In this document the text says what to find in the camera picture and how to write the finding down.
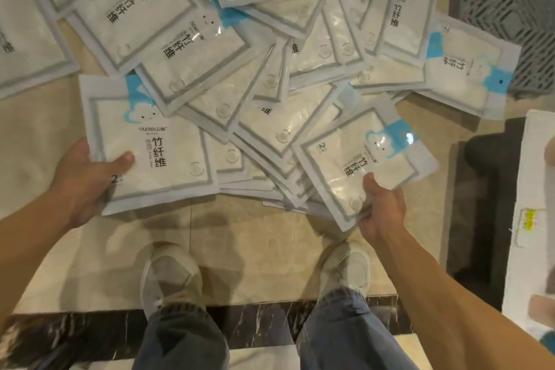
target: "white sneaker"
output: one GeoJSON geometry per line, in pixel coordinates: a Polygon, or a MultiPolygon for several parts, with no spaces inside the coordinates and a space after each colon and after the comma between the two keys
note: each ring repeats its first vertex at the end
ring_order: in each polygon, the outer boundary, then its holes
{"type": "Polygon", "coordinates": [[[143,270],[141,304],[147,319],[170,303],[191,303],[205,309],[203,279],[190,254],[179,245],[155,248],[143,270]]]}
{"type": "Polygon", "coordinates": [[[370,287],[370,257],[364,248],[355,242],[343,242],[331,252],[323,264],[320,274],[320,296],[329,291],[348,287],[363,296],[370,287]]]}

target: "blue jeans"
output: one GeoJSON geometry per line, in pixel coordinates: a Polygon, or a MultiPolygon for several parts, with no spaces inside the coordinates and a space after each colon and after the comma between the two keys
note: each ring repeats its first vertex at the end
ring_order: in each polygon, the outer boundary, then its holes
{"type": "MultiPolygon", "coordinates": [[[[297,349],[303,370],[418,370],[364,297],[348,288],[331,291],[316,304],[297,349]]],[[[193,304],[171,304],[150,318],[133,370],[216,370],[228,365],[227,342],[212,318],[193,304]]]]}

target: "left hand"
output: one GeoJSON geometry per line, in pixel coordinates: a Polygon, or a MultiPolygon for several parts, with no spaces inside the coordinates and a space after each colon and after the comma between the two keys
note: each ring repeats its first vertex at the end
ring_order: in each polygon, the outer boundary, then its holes
{"type": "Polygon", "coordinates": [[[68,230],[85,225],[99,210],[102,194],[132,167],[135,156],[126,152],[112,162],[92,162],[86,138],[77,141],[62,157],[50,191],[67,203],[68,230]]]}

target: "right hand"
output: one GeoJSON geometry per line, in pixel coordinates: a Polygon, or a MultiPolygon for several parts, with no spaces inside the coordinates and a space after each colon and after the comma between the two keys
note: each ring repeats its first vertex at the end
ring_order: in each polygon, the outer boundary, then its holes
{"type": "Polygon", "coordinates": [[[372,245],[387,232],[404,228],[407,206],[403,191],[384,189],[374,179],[374,173],[364,176],[362,187],[366,198],[372,202],[372,214],[363,218],[358,226],[362,236],[372,245]]]}

